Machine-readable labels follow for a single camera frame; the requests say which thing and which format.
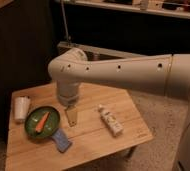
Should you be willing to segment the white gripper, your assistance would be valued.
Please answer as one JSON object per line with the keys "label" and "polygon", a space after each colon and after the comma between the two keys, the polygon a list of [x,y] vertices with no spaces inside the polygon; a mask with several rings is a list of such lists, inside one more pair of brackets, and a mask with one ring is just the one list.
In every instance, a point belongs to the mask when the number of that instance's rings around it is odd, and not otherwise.
{"label": "white gripper", "polygon": [[66,108],[65,113],[70,126],[77,124],[78,110],[75,105],[79,99],[79,83],[56,82],[56,95],[58,101]]}

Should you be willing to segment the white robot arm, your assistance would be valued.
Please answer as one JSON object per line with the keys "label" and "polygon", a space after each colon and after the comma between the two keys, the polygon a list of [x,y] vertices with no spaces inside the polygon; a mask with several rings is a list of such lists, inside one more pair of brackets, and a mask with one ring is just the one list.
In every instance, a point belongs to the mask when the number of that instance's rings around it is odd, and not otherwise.
{"label": "white robot arm", "polygon": [[190,54],[90,61],[83,50],[72,48],[51,60],[48,73],[65,106],[78,101],[82,82],[186,99],[188,114],[172,171],[190,171]]}

